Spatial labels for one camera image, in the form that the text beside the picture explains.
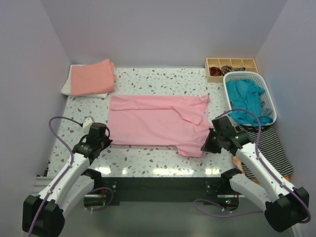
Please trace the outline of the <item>pink t shirt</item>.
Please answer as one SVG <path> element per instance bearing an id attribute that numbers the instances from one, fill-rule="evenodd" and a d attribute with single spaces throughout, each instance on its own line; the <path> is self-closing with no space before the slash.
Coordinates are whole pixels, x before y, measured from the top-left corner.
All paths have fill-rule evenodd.
<path id="1" fill-rule="evenodd" d="M 173 146 L 200 158 L 208 136 L 209 95 L 113 95 L 108 127 L 115 145 Z"/>

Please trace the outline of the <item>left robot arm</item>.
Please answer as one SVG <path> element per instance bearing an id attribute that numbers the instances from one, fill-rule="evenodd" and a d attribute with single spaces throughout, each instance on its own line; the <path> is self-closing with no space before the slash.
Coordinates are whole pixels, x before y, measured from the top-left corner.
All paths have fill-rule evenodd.
<path id="1" fill-rule="evenodd" d="M 24 200 L 22 230 L 28 236 L 59 236 L 66 216 L 86 194 L 109 194 L 99 210 L 111 204 L 114 191 L 104 186 L 99 171 L 90 169 L 111 142 L 106 124 L 91 124 L 88 133 L 70 149 L 70 157 L 60 172 L 37 195 L 29 195 Z"/>

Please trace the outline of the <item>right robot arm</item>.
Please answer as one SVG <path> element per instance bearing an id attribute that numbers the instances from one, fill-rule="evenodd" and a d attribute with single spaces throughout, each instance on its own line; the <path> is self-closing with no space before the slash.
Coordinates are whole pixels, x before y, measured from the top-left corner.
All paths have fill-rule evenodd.
<path id="1" fill-rule="evenodd" d="M 281 233 L 311 220 L 309 193 L 285 179 L 259 151 L 258 145 L 245 132 L 237 132 L 227 117 L 212 121 L 213 128 L 202 151 L 219 154 L 222 150 L 237 156 L 257 178 L 254 183 L 239 169 L 221 174 L 220 189 L 226 194 L 238 192 L 257 205 L 270 226 Z"/>

